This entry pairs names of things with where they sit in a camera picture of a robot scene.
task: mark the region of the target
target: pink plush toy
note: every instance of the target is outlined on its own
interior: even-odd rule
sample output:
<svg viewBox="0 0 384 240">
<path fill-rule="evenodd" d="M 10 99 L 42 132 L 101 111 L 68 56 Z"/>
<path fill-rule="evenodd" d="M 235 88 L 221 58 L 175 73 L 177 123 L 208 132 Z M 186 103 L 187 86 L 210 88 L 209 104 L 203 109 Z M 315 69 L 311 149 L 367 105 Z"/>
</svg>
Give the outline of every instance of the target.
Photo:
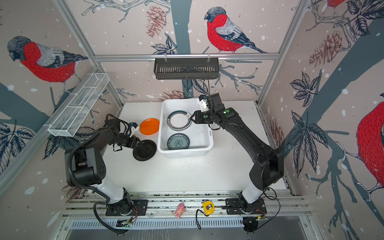
<svg viewBox="0 0 384 240">
<path fill-rule="evenodd" d="M 180 219 L 181 214 L 183 214 L 186 211 L 184 207 L 184 203 L 182 202 L 181 204 L 178 205 L 177 210 L 175 211 L 175 217 Z"/>
</svg>

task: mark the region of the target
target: white tabletop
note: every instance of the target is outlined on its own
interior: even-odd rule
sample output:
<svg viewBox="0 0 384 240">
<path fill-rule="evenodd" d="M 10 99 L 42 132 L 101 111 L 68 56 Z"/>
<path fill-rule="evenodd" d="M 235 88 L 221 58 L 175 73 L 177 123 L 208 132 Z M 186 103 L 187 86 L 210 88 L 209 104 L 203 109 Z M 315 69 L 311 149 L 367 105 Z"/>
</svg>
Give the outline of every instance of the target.
<svg viewBox="0 0 384 240">
<path fill-rule="evenodd" d="M 223 102 L 238 112 L 244 123 L 265 143 L 269 144 L 253 101 Z M 147 118 L 160 118 L 162 103 L 125 103 L 119 116 L 138 125 Z M 158 133 L 146 136 L 136 132 L 140 140 L 157 144 Z M 150 160 L 134 159 L 132 149 L 124 147 L 113 152 L 108 146 L 103 159 L 107 175 L 128 192 L 201 192 L 241 191 L 250 182 L 253 162 L 245 149 L 226 130 L 213 131 L 214 147 L 203 157 L 168 159 L 156 152 Z M 286 189 L 283 179 L 271 185 Z"/>
</svg>

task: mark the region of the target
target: metal vent grille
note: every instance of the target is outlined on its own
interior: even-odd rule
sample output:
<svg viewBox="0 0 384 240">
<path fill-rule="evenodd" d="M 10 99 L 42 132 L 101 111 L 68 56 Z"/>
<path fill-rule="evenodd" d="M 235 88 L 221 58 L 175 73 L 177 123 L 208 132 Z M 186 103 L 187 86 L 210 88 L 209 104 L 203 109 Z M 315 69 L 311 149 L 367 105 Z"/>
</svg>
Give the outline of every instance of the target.
<svg viewBox="0 0 384 240">
<path fill-rule="evenodd" d="M 157 79 L 216 79 L 218 58 L 156 58 L 154 73 Z"/>
<path fill-rule="evenodd" d="M 116 227 L 116 219 L 104 219 L 111 227 Z M 222 228 L 222 227 L 244 227 L 242 217 L 212 217 L 197 218 L 201 227 Z M 104 227 L 96 219 L 74 219 L 71 229 L 103 229 Z M 197 228 L 195 218 L 143 218 L 130 225 L 128 228 L 135 230 L 143 229 L 164 229 L 164 228 Z"/>
</svg>

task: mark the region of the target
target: yellow tape measure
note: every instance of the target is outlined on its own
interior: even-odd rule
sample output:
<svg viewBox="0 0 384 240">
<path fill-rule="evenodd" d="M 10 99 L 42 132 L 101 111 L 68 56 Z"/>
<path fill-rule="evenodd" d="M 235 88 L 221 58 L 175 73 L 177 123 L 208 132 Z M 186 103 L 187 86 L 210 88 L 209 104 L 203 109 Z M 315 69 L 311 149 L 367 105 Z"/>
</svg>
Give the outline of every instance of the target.
<svg viewBox="0 0 384 240">
<path fill-rule="evenodd" d="M 215 211 L 215 206 L 211 201 L 203 202 L 203 208 L 205 211 L 205 215 L 210 215 Z"/>
</svg>

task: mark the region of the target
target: red bird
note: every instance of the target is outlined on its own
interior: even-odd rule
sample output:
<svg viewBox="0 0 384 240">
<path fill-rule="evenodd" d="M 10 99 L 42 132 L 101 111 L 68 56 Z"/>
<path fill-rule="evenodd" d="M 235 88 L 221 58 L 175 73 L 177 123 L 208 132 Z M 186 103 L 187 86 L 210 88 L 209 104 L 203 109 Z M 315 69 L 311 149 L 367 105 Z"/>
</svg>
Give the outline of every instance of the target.
<svg viewBox="0 0 384 240">
<path fill-rule="evenodd" d="M 88 59 L 79 54 L 63 51 L 60 48 L 46 47 L 32 42 L 24 36 L 11 39 L 7 45 L 12 60 L 19 59 L 36 77 L 47 82 L 61 82 L 65 90 L 65 81 L 74 75 L 74 70 L 82 60 Z"/>
<path fill-rule="evenodd" d="M 213 7 L 205 15 L 208 26 L 209 41 L 221 51 L 235 52 L 241 48 L 251 48 L 260 53 L 265 53 L 250 41 L 243 30 L 236 26 L 227 16 L 222 7 Z"/>
<path fill-rule="evenodd" d="M 358 154 L 351 154 L 344 150 L 344 154 L 351 155 L 360 159 L 367 169 L 376 178 L 377 184 L 371 190 L 367 190 L 361 183 L 361 186 L 368 194 L 371 201 L 371 194 L 377 189 L 384 188 L 384 102 L 379 103 L 370 113 L 368 113 L 359 123 L 357 131 Z"/>
</svg>

